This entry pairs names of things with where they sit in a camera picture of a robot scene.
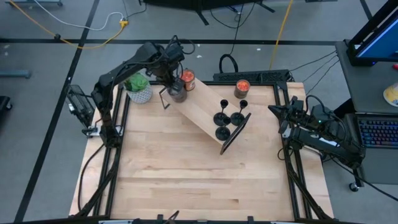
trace wooden table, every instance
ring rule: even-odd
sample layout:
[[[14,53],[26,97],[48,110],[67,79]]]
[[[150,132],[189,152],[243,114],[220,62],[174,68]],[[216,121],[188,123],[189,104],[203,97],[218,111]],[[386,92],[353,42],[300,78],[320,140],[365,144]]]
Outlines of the wooden table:
[[[210,87],[239,108],[234,86]],[[247,216],[257,221],[294,220],[285,164],[277,158],[282,147],[278,120],[267,109],[275,104],[271,86],[251,87],[246,99],[252,116],[222,156],[220,144],[198,126],[172,106],[163,109],[156,94],[161,88],[153,86],[147,104],[129,107],[111,218],[156,219],[158,214],[167,218],[180,210],[179,220],[247,220]],[[305,98],[302,83],[288,83],[288,88],[290,97]],[[282,91],[280,96],[284,104]],[[101,144],[100,138],[88,140],[82,166]],[[104,150],[86,170],[83,205],[98,186],[103,154]],[[300,154],[308,191],[333,216],[319,156],[304,149]],[[78,185],[70,214],[78,211],[77,190]],[[296,191],[304,217],[302,197]]]

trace yellow cable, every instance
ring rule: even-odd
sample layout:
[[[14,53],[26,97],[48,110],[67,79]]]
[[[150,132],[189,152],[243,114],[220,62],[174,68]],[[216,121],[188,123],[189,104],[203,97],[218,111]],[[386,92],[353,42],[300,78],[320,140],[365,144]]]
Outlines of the yellow cable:
[[[279,39],[280,39],[280,37],[282,36],[282,32],[283,32],[283,30],[284,30],[285,23],[286,23],[286,20],[287,20],[287,16],[289,15],[289,12],[290,12],[290,8],[292,7],[292,3],[293,3],[293,0],[290,0],[289,6],[287,6],[285,18],[284,18],[284,21],[282,22],[282,25],[281,25],[281,27],[280,27],[279,35],[278,35],[278,39],[276,40],[276,44],[275,44],[275,47],[274,47],[274,51],[272,52],[271,63],[269,64],[269,70],[271,70],[272,64],[274,63],[274,58],[275,58],[275,55],[276,55],[276,51],[277,51],[277,49],[278,49]]]
[[[51,34],[52,36],[56,37],[56,35],[55,35],[53,32],[49,31],[49,30],[46,29],[44,26],[42,26],[41,24],[39,24],[36,20],[34,20],[33,18],[31,18],[31,17],[30,17],[26,12],[24,12],[17,4],[15,4],[14,1],[10,0],[10,3],[11,3],[14,7],[16,7],[18,10],[20,10],[20,12],[23,13],[23,15],[25,15],[28,19],[30,19],[32,22],[34,22],[36,25],[38,25],[40,28],[42,28],[44,31],[46,31],[46,32],[48,32],[49,34]],[[64,42],[64,43],[69,44],[69,45],[71,45],[71,46],[74,46],[74,47],[76,47],[76,48],[78,48],[78,49],[97,49],[97,48],[103,47],[103,46],[104,46],[105,44],[107,44],[109,41],[115,39],[115,38],[123,31],[124,27],[125,27],[126,25],[128,25],[128,21],[120,21],[119,23],[120,23],[120,25],[121,25],[121,28],[120,28],[119,32],[118,32],[117,34],[115,34],[113,37],[109,38],[109,39],[108,39],[107,41],[105,41],[103,44],[98,45],[98,46],[94,46],[94,47],[80,47],[80,46],[78,46],[78,45],[75,45],[75,44],[73,44],[73,43],[71,43],[71,42],[69,42],[69,41],[63,39],[63,38],[60,38],[60,40],[61,40],[62,42]]]

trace green plant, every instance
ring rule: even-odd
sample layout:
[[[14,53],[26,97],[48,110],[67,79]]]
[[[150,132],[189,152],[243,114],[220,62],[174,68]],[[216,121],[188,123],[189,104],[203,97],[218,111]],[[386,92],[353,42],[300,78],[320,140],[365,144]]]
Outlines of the green plant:
[[[124,81],[124,86],[126,87],[127,91],[138,92],[148,85],[148,80],[145,76],[141,75],[140,73],[135,73],[126,81]]]

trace black keyboard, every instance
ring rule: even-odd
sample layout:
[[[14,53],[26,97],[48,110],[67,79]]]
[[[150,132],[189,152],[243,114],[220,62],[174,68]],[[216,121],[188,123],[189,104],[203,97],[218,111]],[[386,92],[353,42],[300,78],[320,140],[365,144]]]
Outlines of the black keyboard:
[[[231,73],[217,73],[213,75],[214,81],[239,81],[247,80],[251,83],[265,83],[265,82],[288,82],[292,79],[287,69],[283,70],[269,70],[257,72],[231,72]]]
[[[398,149],[398,117],[358,116],[362,144],[366,147]]]

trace potted plant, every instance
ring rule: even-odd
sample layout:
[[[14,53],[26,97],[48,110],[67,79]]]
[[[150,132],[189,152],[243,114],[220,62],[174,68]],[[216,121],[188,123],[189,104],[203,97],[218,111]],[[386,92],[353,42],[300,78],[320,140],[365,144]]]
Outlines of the potted plant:
[[[152,97],[149,81],[140,73],[135,73],[124,81],[124,88],[135,103],[146,103]]]

